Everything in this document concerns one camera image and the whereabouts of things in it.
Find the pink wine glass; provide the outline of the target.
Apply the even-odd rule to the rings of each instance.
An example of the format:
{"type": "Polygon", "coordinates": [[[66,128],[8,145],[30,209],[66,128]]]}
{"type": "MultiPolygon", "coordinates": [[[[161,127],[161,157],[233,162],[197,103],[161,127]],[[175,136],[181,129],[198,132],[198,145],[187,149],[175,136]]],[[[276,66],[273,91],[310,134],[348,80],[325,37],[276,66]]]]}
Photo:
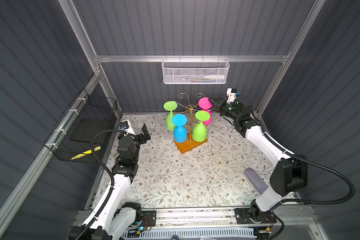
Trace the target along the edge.
{"type": "Polygon", "coordinates": [[[207,112],[207,113],[210,114],[210,118],[209,118],[207,121],[204,121],[204,124],[205,124],[206,126],[210,125],[211,122],[212,122],[212,112],[211,112],[211,108],[213,107],[213,105],[211,104],[209,98],[207,98],[207,97],[201,98],[201,99],[199,100],[199,107],[200,107],[203,111],[205,111],[205,112],[207,112]]]}

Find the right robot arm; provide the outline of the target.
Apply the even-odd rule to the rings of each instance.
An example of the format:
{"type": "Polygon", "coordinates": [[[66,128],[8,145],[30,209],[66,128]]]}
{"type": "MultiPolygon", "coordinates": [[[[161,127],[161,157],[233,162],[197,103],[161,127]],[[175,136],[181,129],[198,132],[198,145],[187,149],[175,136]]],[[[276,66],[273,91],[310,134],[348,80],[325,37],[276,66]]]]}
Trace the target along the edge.
{"type": "Polygon", "coordinates": [[[247,213],[254,223],[261,223],[282,204],[285,196],[307,186],[308,164],[288,156],[286,150],[279,149],[281,146],[265,132],[264,126],[256,118],[248,97],[240,95],[230,103],[228,98],[210,99],[209,102],[238,133],[259,148],[274,166],[270,186],[262,189],[247,213]]]}

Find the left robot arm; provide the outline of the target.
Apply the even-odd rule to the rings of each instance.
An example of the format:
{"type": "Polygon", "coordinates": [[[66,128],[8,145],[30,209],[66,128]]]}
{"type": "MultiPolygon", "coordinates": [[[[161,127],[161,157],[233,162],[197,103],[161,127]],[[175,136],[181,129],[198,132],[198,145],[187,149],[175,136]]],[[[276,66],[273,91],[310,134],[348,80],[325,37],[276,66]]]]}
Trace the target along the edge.
{"type": "Polygon", "coordinates": [[[129,121],[119,126],[119,160],[112,169],[101,163],[110,176],[107,191],[84,223],[72,228],[68,236],[70,240],[119,240],[124,234],[138,235],[147,229],[142,220],[141,204],[126,202],[121,207],[119,204],[138,171],[140,146],[151,136],[146,125],[138,135],[134,134],[129,121]]]}

